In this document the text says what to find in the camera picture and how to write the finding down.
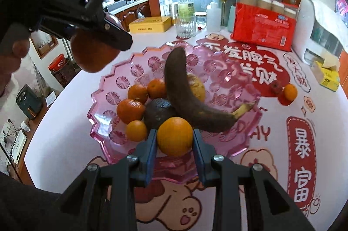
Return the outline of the person's left hand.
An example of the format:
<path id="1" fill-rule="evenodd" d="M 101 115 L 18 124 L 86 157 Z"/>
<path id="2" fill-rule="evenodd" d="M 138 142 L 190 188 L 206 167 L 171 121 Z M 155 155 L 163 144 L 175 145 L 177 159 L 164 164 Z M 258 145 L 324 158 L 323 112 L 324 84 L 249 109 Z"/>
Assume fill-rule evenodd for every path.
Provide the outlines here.
<path id="1" fill-rule="evenodd" d="M 30 49 L 29 31 L 20 24 L 12 24 L 1 39 L 1 95 L 12 73 L 21 65 Z"/>

